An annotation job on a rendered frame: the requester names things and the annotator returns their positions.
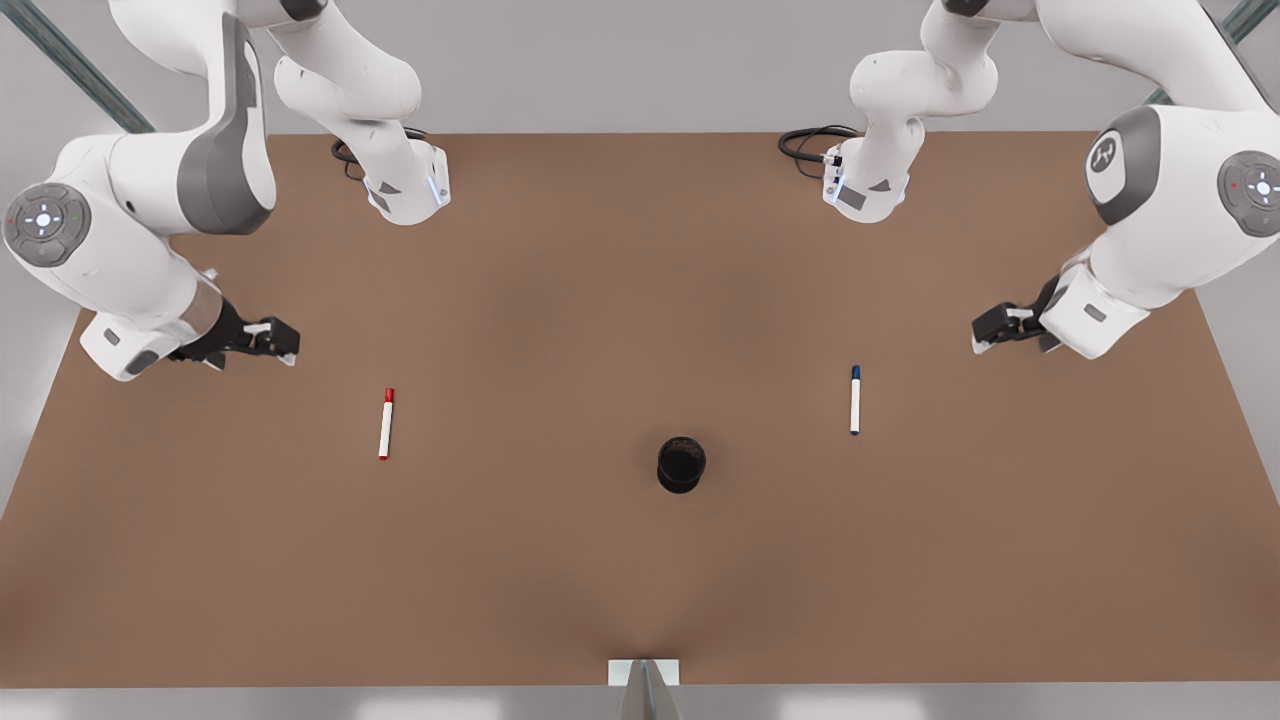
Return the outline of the black cup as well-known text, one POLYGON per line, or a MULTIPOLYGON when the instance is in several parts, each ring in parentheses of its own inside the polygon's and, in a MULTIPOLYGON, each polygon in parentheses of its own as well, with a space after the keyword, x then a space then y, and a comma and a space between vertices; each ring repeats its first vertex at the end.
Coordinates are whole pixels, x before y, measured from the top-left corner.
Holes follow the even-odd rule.
POLYGON ((694 438, 672 437, 660 446, 657 477, 671 493, 684 495, 694 489, 705 468, 705 450, 694 438))

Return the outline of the silver frame post with foot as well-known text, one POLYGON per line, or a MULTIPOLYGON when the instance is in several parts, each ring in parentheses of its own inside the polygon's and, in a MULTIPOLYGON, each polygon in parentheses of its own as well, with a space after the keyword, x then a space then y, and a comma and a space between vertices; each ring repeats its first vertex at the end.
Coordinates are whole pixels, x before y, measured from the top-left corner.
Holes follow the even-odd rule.
POLYGON ((677 659, 611 659, 608 685, 623 687, 620 720, 681 720, 671 688, 680 684, 677 659))

